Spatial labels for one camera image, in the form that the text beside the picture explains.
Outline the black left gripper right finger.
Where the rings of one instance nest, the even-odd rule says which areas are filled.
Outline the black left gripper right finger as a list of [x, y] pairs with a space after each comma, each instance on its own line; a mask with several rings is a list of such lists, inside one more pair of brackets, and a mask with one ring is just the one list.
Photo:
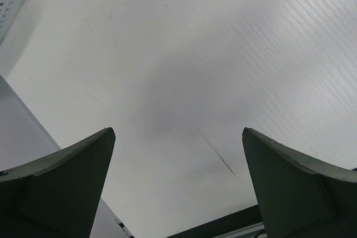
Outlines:
[[356, 237], [356, 171], [245, 128], [245, 158], [268, 237]]

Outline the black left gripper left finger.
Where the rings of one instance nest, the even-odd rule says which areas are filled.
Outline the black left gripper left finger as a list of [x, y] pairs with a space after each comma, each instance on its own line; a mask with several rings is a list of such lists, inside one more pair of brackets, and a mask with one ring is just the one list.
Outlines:
[[115, 144], [112, 128], [1, 172], [1, 237], [89, 237]]

